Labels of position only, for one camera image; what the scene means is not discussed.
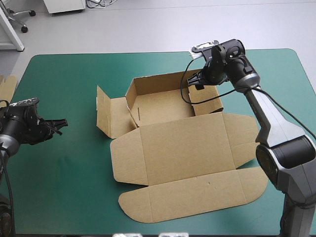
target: gray robot arm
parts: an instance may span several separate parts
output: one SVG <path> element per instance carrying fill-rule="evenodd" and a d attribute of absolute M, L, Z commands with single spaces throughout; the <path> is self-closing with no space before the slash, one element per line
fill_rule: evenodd
<path fill-rule="evenodd" d="M 239 40 L 213 41 L 192 48 L 194 59 L 203 56 L 203 69 L 188 79 L 188 86 L 203 89 L 230 81 L 248 100 L 260 126 L 257 160 L 277 190 L 285 193 L 280 236 L 308 237 L 316 203 L 316 147 L 303 128 L 289 122 L 264 92 L 260 77 L 245 56 Z"/>

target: chair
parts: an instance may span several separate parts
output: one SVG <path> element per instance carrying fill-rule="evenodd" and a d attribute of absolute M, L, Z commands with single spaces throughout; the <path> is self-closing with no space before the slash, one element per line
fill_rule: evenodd
<path fill-rule="evenodd" d="M 0 7 L 1 7 L 2 11 L 4 12 L 5 16 L 7 17 L 7 19 L 9 21 L 14 21 L 14 22 L 16 22 L 16 23 L 18 23 L 19 25 L 22 26 L 21 27 L 21 31 L 23 33 L 26 33 L 29 30 L 24 22 L 16 19 L 15 17 L 18 16 L 18 15 L 21 15 L 23 13 L 27 13 L 27 12 L 29 13 L 30 16 L 35 16 L 36 15 L 35 11 L 33 11 L 33 10 L 25 10 L 25 11 L 14 12 L 11 9 L 6 8 L 5 5 L 3 4 L 2 0 L 0 0 Z"/>

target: white cabinet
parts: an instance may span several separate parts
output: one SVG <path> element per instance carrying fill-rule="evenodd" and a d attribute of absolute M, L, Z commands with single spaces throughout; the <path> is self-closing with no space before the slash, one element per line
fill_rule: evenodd
<path fill-rule="evenodd" d="M 49 13 L 85 9 L 85 0 L 44 0 Z"/>

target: metal frame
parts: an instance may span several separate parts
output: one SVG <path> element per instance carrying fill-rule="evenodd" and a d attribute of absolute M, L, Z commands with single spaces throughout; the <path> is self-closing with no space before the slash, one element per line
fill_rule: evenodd
<path fill-rule="evenodd" d="M 15 30 L 11 26 L 9 20 L 7 19 L 5 13 L 0 8 L 0 25 L 2 25 L 4 31 L 10 38 L 11 42 L 0 42 L 0 50 L 1 49 L 16 49 L 18 51 L 24 50 L 24 45 L 21 42 L 20 38 L 16 34 Z"/>

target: cardboard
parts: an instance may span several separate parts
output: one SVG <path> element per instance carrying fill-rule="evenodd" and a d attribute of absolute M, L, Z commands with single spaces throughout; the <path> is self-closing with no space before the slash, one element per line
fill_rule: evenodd
<path fill-rule="evenodd" d="M 16 77 L 8 76 L 7 79 L 4 79 L 4 76 L 0 75 L 0 100 L 11 101 L 15 87 L 17 84 Z M 0 103 L 0 107 L 6 106 L 5 102 Z"/>
<path fill-rule="evenodd" d="M 253 117 L 222 112 L 144 125 L 111 142 L 115 180 L 148 187 L 122 194 L 132 219 L 154 223 L 247 204 L 267 186 L 255 157 Z"/>
<path fill-rule="evenodd" d="M 199 70 L 186 73 L 185 79 Z M 125 97 L 111 99 L 97 87 L 97 126 L 111 138 L 118 138 L 140 126 L 174 121 L 223 110 L 220 99 L 204 104 L 185 103 L 180 96 L 183 72 L 134 78 Z M 215 97 L 215 86 L 197 91 L 183 83 L 183 93 L 193 102 Z"/>
<path fill-rule="evenodd" d="M 199 70 L 189 71 L 185 79 Z M 97 126 L 109 137 L 114 178 L 146 185 L 118 202 L 132 219 L 155 223 L 257 199 L 268 179 L 255 158 L 251 116 L 222 113 L 218 98 L 199 105 L 180 96 L 183 72 L 134 78 L 126 95 L 111 99 L 97 87 Z M 186 100 L 218 96 L 215 86 L 184 86 Z"/>
<path fill-rule="evenodd" d="M 260 167 L 230 170 L 126 192 L 118 202 L 131 219 L 156 223 L 248 204 L 267 181 Z"/>

